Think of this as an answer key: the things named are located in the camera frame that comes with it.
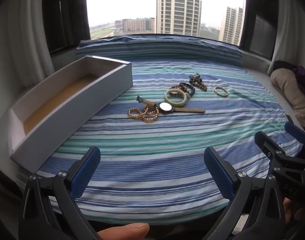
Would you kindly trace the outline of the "person's right hand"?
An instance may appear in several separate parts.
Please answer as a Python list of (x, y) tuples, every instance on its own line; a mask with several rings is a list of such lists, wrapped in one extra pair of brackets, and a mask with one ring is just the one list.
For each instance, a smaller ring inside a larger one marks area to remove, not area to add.
[(301, 220), (304, 216), (304, 209), (297, 208), (295, 204), (288, 198), (284, 198), (283, 201), (285, 223), (288, 224), (291, 220)]

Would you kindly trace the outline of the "person's left hand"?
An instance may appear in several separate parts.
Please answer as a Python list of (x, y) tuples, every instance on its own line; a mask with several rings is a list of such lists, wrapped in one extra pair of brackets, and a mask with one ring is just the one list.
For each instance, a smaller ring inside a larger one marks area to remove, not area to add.
[(117, 226), (97, 232), (103, 240), (133, 240), (144, 239), (150, 226), (146, 223), (132, 223), (125, 226)]

